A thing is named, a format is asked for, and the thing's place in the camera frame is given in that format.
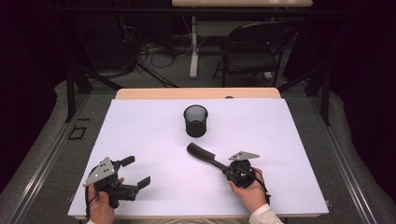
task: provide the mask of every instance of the sleeve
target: sleeve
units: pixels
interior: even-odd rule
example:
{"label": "sleeve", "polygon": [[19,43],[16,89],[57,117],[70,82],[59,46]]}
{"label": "sleeve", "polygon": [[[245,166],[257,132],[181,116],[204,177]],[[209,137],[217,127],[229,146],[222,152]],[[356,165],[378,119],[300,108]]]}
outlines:
{"label": "sleeve", "polygon": [[268,203],[254,211],[248,222],[250,224],[282,224]]}

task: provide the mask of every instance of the hand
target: hand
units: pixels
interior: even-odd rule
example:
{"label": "hand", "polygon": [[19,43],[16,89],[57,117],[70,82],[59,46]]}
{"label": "hand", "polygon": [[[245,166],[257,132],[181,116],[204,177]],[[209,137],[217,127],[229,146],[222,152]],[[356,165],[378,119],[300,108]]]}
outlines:
{"label": "hand", "polygon": [[[257,168],[255,170],[256,177],[263,181],[262,170]],[[265,190],[257,180],[245,189],[238,188],[233,181],[230,181],[230,186],[231,190],[242,199],[242,202],[250,213],[253,213],[267,203],[265,200]]]}
{"label": "hand", "polygon": [[109,196],[106,192],[96,192],[94,184],[88,186],[88,199],[90,203],[90,217],[95,224],[110,224],[114,220],[114,208],[109,204]]}

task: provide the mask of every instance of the silver metal plate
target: silver metal plate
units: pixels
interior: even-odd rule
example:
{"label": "silver metal plate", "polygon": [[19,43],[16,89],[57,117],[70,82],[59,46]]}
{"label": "silver metal plate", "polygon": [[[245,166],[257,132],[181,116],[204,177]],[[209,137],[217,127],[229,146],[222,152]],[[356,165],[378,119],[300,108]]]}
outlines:
{"label": "silver metal plate", "polygon": [[240,151],[229,158],[230,161],[245,161],[250,159],[259,158],[260,155],[253,154],[245,151]]}
{"label": "silver metal plate", "polygon": [[99,163],[98,166],[92,171],[88,176],[87,180],[82,184],[83,187],[87,187],[90,184],[96,183],[99,180],[105,179],[110,175],[114,175],[114,166],[111,163],[109,157],[106,157],[103,161]]}

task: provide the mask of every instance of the chair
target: chair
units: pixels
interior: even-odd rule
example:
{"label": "chair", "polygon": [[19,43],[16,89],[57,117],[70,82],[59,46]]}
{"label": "chair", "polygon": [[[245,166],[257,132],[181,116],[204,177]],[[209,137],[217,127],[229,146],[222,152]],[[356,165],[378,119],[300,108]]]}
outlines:
{"label": "chair", "polygon": [[222,87],[227,74],[252,73],[256,76],[264,72],[275,73],[274,87],[283,49],[295,33],[295,29],[286,22],[251,23],[235,28],[220,46],[221,59],[213,78],[223,64]]}

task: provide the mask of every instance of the white paper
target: white paper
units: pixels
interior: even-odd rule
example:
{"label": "white paper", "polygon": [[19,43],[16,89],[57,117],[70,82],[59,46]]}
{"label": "white paper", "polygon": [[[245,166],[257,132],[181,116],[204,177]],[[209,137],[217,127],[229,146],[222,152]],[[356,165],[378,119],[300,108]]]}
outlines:
{"label": "white paper", "polygon": [[[183,112],[189,105],[208,111],[207,131],[200,138],[186,134]],[[227,166],[239,151],[259,154],[250,162],[263,170],[278,215],[329,212],[283,99],[113,100],[68,215],[85,215],[82,182],[104,157],[135,156],[134,163],[120,168],[119,177],[136,185],[151,176],[151,184],[134,202],[120,201],[116,216],[249,216],[225,175],[188,153],[191,142]]]}

